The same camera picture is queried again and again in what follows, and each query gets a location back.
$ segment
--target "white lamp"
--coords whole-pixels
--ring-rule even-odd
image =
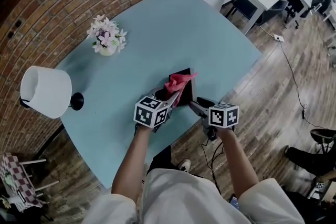
[[[20,94],[21,105],[52,119],[62,116],[69,106],[80,110],[84,104],[81,93],[71,96],[69,75],[63,70],[52,68],[29,67],[22,78]]]

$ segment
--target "sleeve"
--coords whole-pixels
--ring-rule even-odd
[[[119,194],[98,197],[82,224],[133,224],[138,223],[135,202]]]
[[[240,211],[259,224],[305,224],[275,179],[261,181],[238,200]]]

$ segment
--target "checkered tablecloth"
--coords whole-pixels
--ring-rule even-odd
[[[9,186],[5,182],[5,175],[10,173],[13,179],[13,186]],[[27,178],[22,166],[20,165],[16,156],[11,153],[5,153],[0,165],[0,177],[6,185],[6,190],[10,196],[17,196],[18,191],[21,193],[25,202],[21,201],[15,203],[17,210],[22,212],[23,210],[32,207],[42,207],[40,200],[36,198],[34,187],[31,185],[30,180]]]

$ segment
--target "white sneaker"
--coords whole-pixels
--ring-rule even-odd
[[[288,146],[288,145],[285,147],[285,155],[286,155],[289,148],[290,148],[290,146]]]
[[[191,161],[189,159],[185,159],[178,165],[178,169],[186,173],[189,173],[190,167],[191,167]]]

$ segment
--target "red brick wall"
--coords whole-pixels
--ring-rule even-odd
[[[139,1],[0,0],[7,7],[0,15],[0,154],[33,156],[61,124],[19,105],[27,68],[55,67],[85,39],[93,17],[113,18]]]

